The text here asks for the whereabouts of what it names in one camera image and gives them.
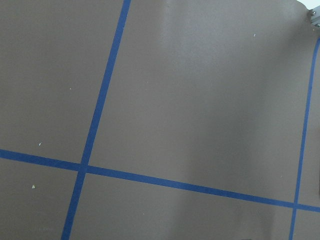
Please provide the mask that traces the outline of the aluminium frame post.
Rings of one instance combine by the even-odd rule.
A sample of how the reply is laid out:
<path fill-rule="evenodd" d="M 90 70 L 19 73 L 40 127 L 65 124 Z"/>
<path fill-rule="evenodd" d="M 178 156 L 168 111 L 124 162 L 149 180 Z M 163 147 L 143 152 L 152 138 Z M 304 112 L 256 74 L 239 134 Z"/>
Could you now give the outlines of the aluminium frame post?
<path fill-rule="evenodd" d="M 320 6 L 317 6 L 309 11 L 309 20 L 312 26 L 320 27 Z"/>

